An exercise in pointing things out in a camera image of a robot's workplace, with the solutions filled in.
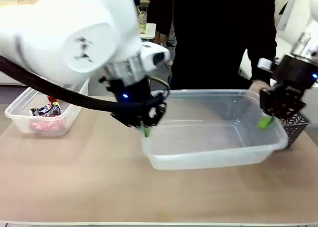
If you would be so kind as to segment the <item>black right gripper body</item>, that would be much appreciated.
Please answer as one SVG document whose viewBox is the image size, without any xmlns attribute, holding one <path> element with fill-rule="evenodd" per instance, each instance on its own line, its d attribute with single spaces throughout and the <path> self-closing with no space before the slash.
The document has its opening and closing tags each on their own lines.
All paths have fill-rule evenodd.
<svg viewBox="0 0 318 227">
<path fill-rule="evenodd" d="M 285 55 L 276 66 L 271 78 L 292 88 L 312 88 L 318 79 L 318 67 L 314 64 Z"/>
</svg>

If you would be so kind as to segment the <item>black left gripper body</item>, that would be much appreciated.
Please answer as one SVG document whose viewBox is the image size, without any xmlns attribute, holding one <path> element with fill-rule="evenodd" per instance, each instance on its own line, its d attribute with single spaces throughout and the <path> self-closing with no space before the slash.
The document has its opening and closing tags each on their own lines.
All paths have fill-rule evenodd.
<svg viewBox="0 0 318 227">
<path fill-rule="evenodd" d="M 99 100 L 99 107 L 150 107 L 152 105 L 147 76 L 132 84 L 125 84 L 121 79 L 107 80 L 105 76 L 100 77 L 98 82 L 107 82 L 109 84 L 107 90 L 116 98 L 116 102 Z"/>
</svg>

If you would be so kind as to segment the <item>person's left hand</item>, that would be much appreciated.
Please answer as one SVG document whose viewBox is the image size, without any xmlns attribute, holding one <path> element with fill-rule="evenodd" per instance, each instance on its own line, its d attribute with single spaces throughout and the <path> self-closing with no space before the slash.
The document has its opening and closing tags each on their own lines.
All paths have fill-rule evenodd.
<svg viewBox="0 0 318 227">
<path fill-rule="evenodd" d="M 261 80 L 255 80 L 253 81 L 253 83 L 251 84 L 251 86 L 249 87 L 248 90 L 253 91 L 253 92 L 259 92 L 260 90 L 264 89 L 264 88 L 269 88 L 270 85 L 268 85 L 267 83 L 261 81 Z"/>
</svg>

